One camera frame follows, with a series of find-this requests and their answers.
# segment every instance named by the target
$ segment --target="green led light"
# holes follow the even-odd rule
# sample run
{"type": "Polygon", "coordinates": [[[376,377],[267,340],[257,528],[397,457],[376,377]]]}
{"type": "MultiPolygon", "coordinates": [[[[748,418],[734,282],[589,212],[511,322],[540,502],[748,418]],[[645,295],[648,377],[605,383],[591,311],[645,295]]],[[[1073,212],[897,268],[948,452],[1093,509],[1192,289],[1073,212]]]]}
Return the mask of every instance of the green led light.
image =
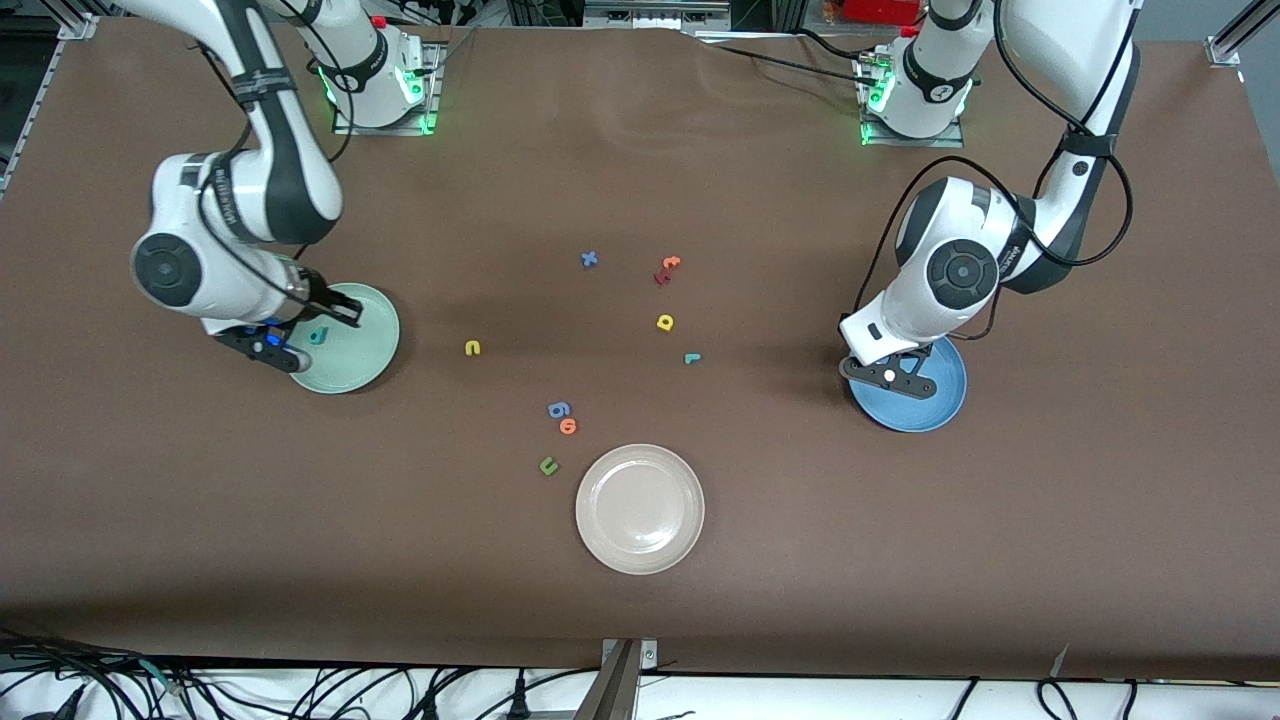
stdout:
{"type": "Polygon", "coordinates": [[[329,99],[329,104],[337,106],[338,101],[333,97],[333,87],[329,85],[329,78],[324,77],[324,73],[321,72],[317,72],[316,74],[320,76],[320,82],[324,83],[324,96],[329,99]]]}
{"type": "Polygon", "coordinates": [[[422,99],[422,86],[419,82],[413,82],[411,86],[408,81],[416,81],[413,73],[407,73],[401,70],[396,73],[396,79],[401,83],[401,91],[404,92],[404,100],[417,104],[422,99]]]}
{"type": "Polygon", "coordinates": [[[884,73],[884,79],[876,83],[879,92],[872,92],[867,104],[868,108],[870,108],[874,113],[883,113],[884,105],[888,104],[888,94],[893,92],[895,85],[897,85],[897,79],[893,77],[893,73],[884,73]]]}
{"type": "Polygon", "coordinates": [[[422,131],[422,135],[435,135],[435,120],[439,113],[431,111],[425,113],[417,118],[417,129],[422,131]]]}

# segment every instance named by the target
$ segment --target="light green plate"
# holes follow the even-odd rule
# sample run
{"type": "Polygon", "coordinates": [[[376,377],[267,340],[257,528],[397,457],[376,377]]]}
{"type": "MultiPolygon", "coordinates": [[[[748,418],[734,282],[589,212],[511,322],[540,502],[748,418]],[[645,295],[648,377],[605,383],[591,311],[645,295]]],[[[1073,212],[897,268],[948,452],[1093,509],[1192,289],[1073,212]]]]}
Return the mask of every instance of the light green plate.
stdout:
{"type": "Polygon", "coordinates": [[[348,328],[325,316],[298,323],[289,345],[311,355],[311,366],[292,377],[311,392],[338,395],[365,387],[390,365],[399,347],[399,315],[385,295],[367,284],[329,287],[365,306],[360,327],[348,328]],[[324,342],[312,345],[312,333],[323,333],[324,342]]]}

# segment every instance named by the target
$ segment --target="cable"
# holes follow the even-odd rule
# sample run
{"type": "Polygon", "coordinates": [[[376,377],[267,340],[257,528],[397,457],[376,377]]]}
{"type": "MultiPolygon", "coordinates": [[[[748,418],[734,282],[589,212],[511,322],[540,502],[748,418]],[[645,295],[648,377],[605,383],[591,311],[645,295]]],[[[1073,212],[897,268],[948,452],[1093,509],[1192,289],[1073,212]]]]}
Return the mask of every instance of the cable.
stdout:
{"type": "MultiPolygon", "coordinates": [[[[303,714],[303,716],[305,717],[311,717],[311,714],[315,712],[316,710],[319,710],[320,703],[324,702],[324,698],[332,696],[342,685],[346,685],[347,683],[349,683],[349,682],[355,680],[356,678],[364,675],[365,673],[370,673],[370,671],[372,671],[372,667],[360,667],[360,669],[355,670],[351,675],[347,675],[346,678],[338,680],[333,685],[329,685],[329,689],[326,689],[325,692],[320,693],[319,697],[315,697],[315,693],[312,693],[311,703],[307,706],[307,711],[303,714]]],[[[329,678],[335,676],[338,673],[339,673],[339,670],[334,670],[333,674],[329,675],[329,678]]]]}
{"type": "Polygon", "coordinates": [[[974,342],[982,340],[991,334],[991,328],[996,325],[996,306],[1000,304],[1000,291],[1005,290],[1005,286],[997,284],[996,292],[991,296],[991,307],[987,309],[987,327],[982,328],[978,334],[963,334],[963,333],[947,333],[951,340],[960,340],[964,342],[974,342]]]}
{"type": "Polygon", "coordinates": [[[1057,102],[1053,102],[1052,100],[1046,97],[1043,92],[1037,90],[1036,86],[1033,86],[1030,81],[1027,79],[1027,76],[1023,74],[1023,70],[1020,70],[1018,65],[1014,64],[1012,58],[1009,56],[1009,49],[1005,47],[1004,26],[1001,20],[1005,3],[1004,0],[993,0],[993,1],[995,1],[995,12],[992,13],[992,28],[995,31],[996,51],[1000,53],[1000,59],[1005,63],[1005,67],[1009,68],[1009,72],[1012,73],[1014,79],[1016,79],[1018,85],[1023,86],[1023,90],[1030,94],[1032,97],[1038,100],[1041,105],[1044,105],[1055,115],[1066,120],[1066,124],[1071,126],[1071,128],[1074,128],[1076,132],[1094,137],[1094,133],[1089,128],[1084,127],[1084,123],[1082,123],[1079,118],[1071,115],[1061,106],[1059,106],[1057,102]]]}
{"type": "Polygon", "coordinates": [[[803,35],[803,36],[808,37],[809,40],[813,40],[814,42],[817,42],[818,45],[820,45],[822,49],[826,50],[827,53],[831,53],[832,55],[835,55],[837,58],[844,58],[846,60],[856,60],[858,56],[861,55],[863,53],[870,53],[872,50],[876,50],[874,45],[872,45],[870,47],[867,47],[864,50],[854,50],[854,51],[841,50],[840,47],[836,47],[835,45],[827,42],[827,40],[823,36],[820,36],[817,32],[813,32],[812,29],[805,28],[805,27],[797,27],[797,28],[792,29],[791,35],[803,35]]]}
{"type": "Polygon", "coordinates": [[[1107,69],[1107,76],[1102,81],[1102,86],[1098,87],[1098,94],[1093,96],[1093,102],[1089,102],[1089,109],[1084,111],[1084,117],[1080,118],[1082,123],[1088,123],[1089,118],[1093,117],[1093,111],[1098,109],[1102,102],[1102,96],[1106,95],[1107,87],[1111,81],[1116,77],[1116,70],[1120,69],[1120,60],[1124,60],[1125,47],[1129,46],[1129,41],[1133,40],[1133,29],[1138,27],[1138,10],[1132,10],[1129,13],[1129,26],[1124,28],[1124,36],[1120,38],[1120,50],[1116,56],[1111,60],[1111,68],[1107,69]]]}
{"type": "Polygon", "coordinates": [[[964,706],[969,702],[969,696],[973,694],[973,689],[978,687],[978,676],[974,675],[969,678],[969,685],[965,687],[964,692],[960,693],[960,701],[956,702],[956,708],[951,711],[950,720],[960,720],[960,714],[964,712],[964,706]]]}
{"type": "Polygon", "coordinates": [[[227,95],[232,100],[236,100],[236,91],[232,90],[230,83],[227,82],[225,77],[223,77],[223,72],[218,69],[218,63],[214,63],[214,55],[212,53],[210,53],[209,47],[206,47],[204,42],[196,41],[196,49],[200,50],[201,55],[204,55],[205,63],[209,63],[209,69],[214,70],[214,74],[218,76],[218,82],[221,83],[223,90],[227,91],[227,95]]]}
{"type": "Polygon", "coordinates": [[[732,53],[735,55],[742,55],[744,58],[754,58],[756,60],[764,60],[765,63],[773,63],[773,64],[783,65],[783,67],[787,67],[787,68],[795,68],[797,70],[805,70],[805,72],[809,72],[809,73],[817,73],[819,76],[828,76],[828,77],[835,77],[835,78],[840,78],[840,79],[847,79],[849,82],[858,83],[858,85],[876,85],[876,81],[872,79],[872,78],[869,78],[869,77],[854,77],[854,76],[845,74],[845,73],[837,73],[837,72],[832,72],[832,70],[824,70],[822,68],[814,68],[813,65],[803,65],[800,63],[792,63],[791,60],[782,60],[781,58],[771,58],[768,55],[760,55],[759,53],[751,53],[749,50],[739,50],[737,47],[726,47],[723,45],[716,45],[716,47],[718,47],[718,49],[721,49],[721,50],[723,50],[726,53],[732,53]]]}
{"type": "Polygon", "coordinates": [[[357,700],[360,700],[361,697],[364,697],[365,693],[367,693],[369,691],[376,688],[378,685],[385,683],[387,680],[390,680],[392,678],[394,678],[394,676],[397,676],[397,675],[399,675],[402,673],[406,676],[408,676],[408,669],[401,667],[401,669],[393,670],[393,671],[383,675],[381,678],[378,678],[372,683],[369,683],[367,685],[365,685],[364,689],[361,689],[360,692],[357,692],[357,693],[352,694],[349,698],[347,698],[347,702],[344,702],[344,703],[342,703],[342,705],[338,706],[338,710],[334,711],[332,720],[339,720],[342,717],[343,712],[346,712],[347,708],[351,707],[357,700]]]}
{"type": "MultiPolygon", "coordinates": [[[[526,692],[531,691],[531,689],[536,688],[538,685],[545,685],[547,683],[550,683],[553,680],[559,680],[561,678],[568,678],[570,675],[581,675],[582,673],[596,673],[599,670],[600,670],[599,667],[579,667],[577,670],[564,670],[563,673],[556,673],[554,675],[548,675],[548,676],[545,676],[545,678],[543,678],[540,680],[534,680],[532,683],[529,683],[529,685],[525,687],[525,691],[526,692]]],[[[495,702],[492,706],[489,706],[488,710],[485,710],[480,715],[476,715],[476,720],[484,720],[485,717],[489,716],[490,712],[498,710],[503,705],[507,705],[515,697],[516,697],[516,693],[511,693],[509,696],[499,700],[498,702],[495,702]]]]}
{"type": "MultiPolygon", "coordinates": [[[[243,147],[244,147],[244,140],[246,140],[246,137],[247,137],[247,133],[242,133],[241,138],[236,142],[234,146],[232,146],[230,150],[228,150],[225,152],[225,155],[230,155],[232,158],[234,158],[237,154],[239,154],[241,150],[243,150],[243,147]]],[[[228,160],[228,174],[229,173],[230,173],[230,161],[228,160]]],[[[349,320],[351,320],[349,318],[339,315],[338,313],[333,311],[329,307],[325,307],[324,305],[312,302],[311,300],[308,300],[306,297],[302,297],[302,296],[300,296],[300,295],[297,295],[297,293],[294,293],[294,292],[292,292],[289,290],[285,290],[284,287],[280,287],[279,283],[276,283],[275,281],[268,278],[265,273],[262,273],[261,270],[259,270],[257,268],[255,268],[253,265],[251,265],[248,263],[248,260],[246,260],[244,258],[242,258],[239,255],[239,252],[236,252],[234,250],[232,250],[230,245],[228,245],[227,241],[223,240],[221,236],[218,234],[218,232],[214,229],[212,224],[210,224],[209,215],[205,214],[205,191],[207,191],[210,187],[212,187],[212,182],[214,182],[214,172],[212,172],[212,169],[210,169],[210,172],[205,176],[205,179],[200,183],[200,190],[196,192],[196,196],[197,196],[196,197],[196,214],[200,217],[200,224],[204,225],[205,232],[207,232],[209,236],[214,238],[214,242],[216,242],[218,246],[221,247],[224,252],[227,252],[228,255],[230,255],[236,260],[236,263],[239,264],[241,268],[243,268],[244,270],[247,270],[251,275],[253,275],[255,278],[257,278],[266,287],[269,287],[273,291],[280,293],[285,299],[292,300],[293,302],[297,302],[298,305],[306,307],[307,310],[311,310],[312,313],[317,313],[320,315],[325,315],[326,318],[332,318],[332,319],[334,319],[334,320],[337,320],[339,323],[343,323],[343,324],[349,324],[349,320]]]]}
{"type": "Polygon", "coordinates": [[[239,705],[242,707],[248,707],[250,710],[257,710],[257,711],[261,711],[261,712],[269,712],[269,714],[279,716],[279,717],[288,717],[289,720],[303,720],[301,715],[293,715],[293,714],[291,714],[287,710],[280,710],[278,707],[270,707],[268,705],[261,705],[261,703],[257,703],[257,702],[253,702],[253,701],[244,700],[242,697],[234,696],[229,691],[227,691],[225,688],[223,688],[221,685],[219,685],[218,683],[209,683],[209,687],[212,688],[214,691],[218,691],[219,693],[221,693],[223,697],[225,697],[227,700],[229,700],[229,701],[232,701],[236,705],[239,705]]]}
{"type": "Polygon", "coordinates": [[[507,720],[529,720],[532,715],[529,711],[529,701],[525,698],[525,669],[521,667],[516,675],[516,688],[511,691],[511,707],[507,708],[507,720]]]}
{"type": "Polygon", "coordinates": [[[1133,712],[1133,703],[1138,700],[1138,680],[1130,678],[1125,680],[1129,685],[1129,697],[1124,701],[1124,710],[1120,712],[1120,720],[1129,720],[1129,714],[1133,712]]]}
{"type": "MultiPolygon", "coordinates": [[[[1124,683],[1129,685],[1129,693],[1128,697],[1125,697],[1124,710],[1120,712],[1120,720],[1129,720],[1129,714],[1133,712],[1133,703],[1138,700],[1138,680],[1128,679],[1124,683]]],[[[1057,691],[1057,697],[1062,698],[1062,705],[1066,706],[1068,716],[1071,720],[1079,720],[1075,715],[1075,707],[1071,706],[1071,701],[1068,700],[1066,697],[1066,692],[1062,689],[1061,685],[1057,684],[1057,680],[1053,680],[1051,678],[1046,678],[1036,683],[1036,700],[1039,701],[1041,708],[1044,710],[1046,715],[1048,715],[1053,720],[1062,720],[1062,717],[1060,717],[1056,712],[1050,710],[1048,701],[1044,700],[1044,688],[1053,688],[1055,691],[1057,691]]]]}
{"type": "Polygon", "coordinates": [[[1062,689],[1062,685],[1059,685],[1057,680],[1051,680],[1051,679],[1044,679],[1036,683],[1036,700],[1039,701],[1041,708],[1044,710],[1046,715],[1048,715],[1053,720],[1062,720],[1062,717],[1059,716],[1059,714],[1050,710],[1048,701],[1044,700],[1044,688],[1053,688],[1055,691],[1057,691],[1057,697],[1062,698],[1062,705],[1066,706],[1068,715],[1071,717],[1071,720],[1079,720],[1079,717],[1076,717],[1075,715],[1075,707],[1073,707],[1071,701],[1068,700],[1066,692],[1062,689]]]}
{"type": "MultiPolygon", "coordinates": [[[[10,670],[5,670],[5,673],[13,673],[15,670],[17,669],[10,669],[10,670]]],[[[29,679],[32,679],[32,678],[35,678],[37,675],[44,675],[46,671],[47,670],[33,670],[33,671],[28,673],[24,678],[19,678],[12,685],[9,685],[5,689],[0,691],[0,697],[4,697],[6,694],[9,694],[9,691],[12,691],[12,689],[17,688],[18,685],[26,683],[27,680],[29,680],[29,679]]]]}
{"type": "Polygon", "coordinates": [[[431,687],[429,687],[428,691],[426,691],[426,693],[422,694],[422,700],[417,701],[417,703],[415,703],[413,707],[411,707],[408,710],[408,712],[404,714],[404,719],[403,720],[415,720],[415,717],[417,717],[419,712],[424,712],[424,714],[434,716],[434,712],[435,712],[435,698],[442,692],[444,692],[444,688],[452,685],[453,683],[456,683],[460,679],[470,675],[471,673],[475,673],[476,670],[479,670],[479,667],[458,667],[457,670],[453,671],[452,675],[449,675],[448,678],[440,680],[440,684],[438,684],[438,685],[435,684],[435,678],[431,678],[431,687]]]}
{"type": "MultiPolygon", "coordinates": [[[[324,36],[316,32],[316,28],[314,24],[311,24],[311,20],[302,17],[302,13],[300,13],[298,10],[294,10],[293,5],[289,4],[289,0],[280,0],[280,4],[284,5],[284,8],[288,12],[293,13],[293,17],[297,18],[300,23],[305,24],[307,29],[311,31],[311,35],[314,35],[315,38],[320,41],[320,46],[324,47],[325,54],[329,55],[329,67],[333,68],[340,67],[338,63],[338,55],[334,54],[333,49],[329,47],[329,44],[325,42],[324,36]]],[[[347,110],[349,113],[347,115],[347,122],[351,124],[351,127],[347,129],[347,135],[342,137],[342,145],[339,145],[338,150],[329,156],[330,165],[338,161],[338,158],[342,158],[342,154],[347,151],[347,146],[351,145],[352,132],[356,129],[356,127],[358,127],[356,126],[356,94],[346,88],[343,88],[343,92],[347,94],[347,110]]]]}
{"type": "MultiPolygon", "coordinates": [[[[1000,182],[1000,178],[997,178],[995,174],[992,174],[987,168],[982,167],[980,164],[978,164],[978,163],[975,163],[975,161],[973,161],[973,160],[970,160],[968,158],[961,158],[959,155],[946,155],[946,156],[938,158],[937,160],[929,163],[923,169],[920,169],[920,172],[916,173],[914,178],[911,178],[911,182],[908,183],[906,190],[902,191],[902,195],[899,196],[897,202],[893,205],[893,211],[890,213],[888,222],[884,223],[884,231],[881,233],[879,242],[876,243],[876,252],[872,255],[872,261],[870,261],[869,266],[867,268],[867,275],[863,278],[863,284],[858,288],[858,297],[854,301],[854,310],[855,311],[860,310],[861,306],[863,306],[863,297],[867,295],[867,288],[870,286],[872,275],[876,273],[876,265],[879,261],[881,252],[884,250],[884,243],[888,242],[888,234],[893,229],[893,222],[897,219],[899,213],[901,213],[902,205],[906,204],[906,199],[910,196],[911,191],[915,188],[916,184],[919,184],[920,179],[929,170],[932,170],[933,168],[936,168],[936,167],[943,164],[943,163],[960,163],[961,165],[965,165],[965,167],[975,170],[978,174],[983,176],[992,186],[995,186],[996,190],[998,190],[1000,193],[1004,195],[1005,199],[1009,201],[1009,204],[1012,208],[1014,214],[1018,217],[1018,219],[1025,225],[1025,228],[1027,228],[1027,231],[1028,231],[1028,233],[1030,236],[1032,242],[1034,242],[1036,247],[1038,247],[1039,251],[1043,252],[1044,256],[1048,258],[1051,261],[1057,263],[1060,265],[1069,266],[1069,268],[1078,268],[1078,266],[1083,266],[1083,265],[1092,265],[1093,263],[1097,263],[1097,261],[1102,260],[1103,258],[1106,258],[1107,255],[1110,255],[1112,251],[1115,251],[1116,247],[1120,246],[1120,242],[1124,241],[1125,234],[1128,234],[1128,232],[1129,232],[1129,225],[1133,222],[1133,187],[1132,187],[1132,184],[1129,182],[1129,176],[1128,176],[1128,173],[1125,173],[1124,167],[1120,165],[1120,163],[1115,158],[1107,158],[1107,160],[1110,161],[1111,167],[1115,168],[1116,176],[1120,178],[1120,184],[1124,188],[1124,196],[1125,196],[1124,220],[1120,223],[1120,229],[1116,231],[1116,234],[1111,240],[1111,242],[1107,243],[1107,246],[1101,252],[1098,252],[1097,255],[1093,255],[1092,258],[1085,258],[1084,260],[1071,260],[1071,259],[1068,259],[1068,258],[1062,258],[1062,256],[1057,255],[1056,252],[1052,252],[1044,245],[1044,242],[1041,241],[1039,236],[1036,234],[1034,223],[1023,211],[1023,209],[1018,204],[1018,199],[1014,196],[1014,193],[1007,187],[1005,187],[1005,183],[1000,182]]],[[[982,338],[987,337],[988,333],[991,333],[991,329],[992,329],[992,327],[993,327],[993,324],[996,322],[996,318],[995,318],[995,313],[996,313],[995,301],[998,297],[1000,286],[997,286],[997,291],[996,292],[997,292],[997,295],[992,297],[992,307],[991,307],[991,315],[988,316],[987,328],[983,329],[977,336],[972,336],[972,337],[969,337],[969,336],[954,336],[954,337],[957,337],[959,340],[982,340],[982,338]]]]}

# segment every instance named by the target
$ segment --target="beige plate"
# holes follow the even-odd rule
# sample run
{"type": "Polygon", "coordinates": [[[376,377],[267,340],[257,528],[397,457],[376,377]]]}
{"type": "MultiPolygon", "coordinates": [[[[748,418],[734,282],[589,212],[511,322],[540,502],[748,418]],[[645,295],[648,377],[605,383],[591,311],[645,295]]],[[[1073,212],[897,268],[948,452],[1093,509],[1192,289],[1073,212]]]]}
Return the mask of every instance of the beige plate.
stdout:
{"type": "Polygon", "coordinates": [[[707,514],[698,475],[657,445],[605,452],[577,488],[577,532],[600,562],[652,575],[684,560],[707,514]]]}

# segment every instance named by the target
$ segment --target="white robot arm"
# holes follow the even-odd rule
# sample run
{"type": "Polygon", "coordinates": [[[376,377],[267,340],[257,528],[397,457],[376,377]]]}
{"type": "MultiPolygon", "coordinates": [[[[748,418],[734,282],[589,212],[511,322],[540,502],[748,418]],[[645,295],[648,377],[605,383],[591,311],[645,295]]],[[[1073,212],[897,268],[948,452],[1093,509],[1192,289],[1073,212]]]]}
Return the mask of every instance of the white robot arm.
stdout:
{"type": "Polygon", "coordinates": [[[360,0],[259,0],[302,35],[334,109],[356,127],[380,128],[424,100],[422,41],[385,22],[374,26],[360,0]]]}
{"type": "MultiPolygon", "coordinates": [[[[852,350],[852,359],[841,365],[841,373],[851,379],[868,380],[860,372],[867,366],[927,348],[955,331],[982,310],[997,284],[1030,293],[1066,277],[1078,256],[1089,209],[1137,79],[1138,51],[1128,40],[1128,28],[1138,4],[1130,0],[1069,4],[1004,0],[995,6],[991,0],[974,0],[959,15],[968,18],[966,27],[938,27],[934,15],[947,9],[954,12],[952,5],[957,4],[934,3],[931,19],[915,40],[934,47],[969,47],[973,37],[991,36],[995,13],[1006,6],[1001,24],[1009,49],[1061,91],[1062,109],[1083,119],[1083,127],[1068,127],[1048,172],[1044,195],[1036,200],[1015,197],[1020,211],[1015,211],[1002,191],[960,178],[945,178],[920,191],[895,243],[899,275],[867,306],[840,323],[840,332],[852,350]]],[[[980,47],[964,54],[961,65],[970,56],[975,60],[978,54],[980,47]]],[[[897,58],[911,55],[910,46],[896,49],[897,58]]],[[[922,64],[933,58],[924,51],[914,55],[922,64]]],[[[970,65],[968,70],[948,74],[968,83],[972,69],[970,65]]],[[[950,102],[927,100],[929,87],[940,86],[932,85],[933,81],[918,86],[914,79],[918,73],[895,74],[897,83],[884,104],[886,111],[901,119],[914,106],[919,110],[916,117],[925,119],[913,126],[920,132],[946,127],[955,108],[948,110],[950,102]]],[[[952,94],[951,102],[959,101],[956,95],[952,94]]],[[[890,115],[882,117],[890,120],[890,115]]],[[[900,122],[891,127],[906,126],[900,122]]],[[[882,378],[869,382],[884,387],[882,378]]]]}
{"type": "Polygon", "coordinates": [[[361,306],[319,273],[250,243],[319,242],[342,214],[342,190],[253,0],[122,0],[124,9],[193,36],[225,64],[261,147],[175,155],[151,183],[151,227],[133,247],[133,277],[157,305],[288,373],[308,357],[284,341],[292,323],[325,314],[348,325],[361,306]]]}

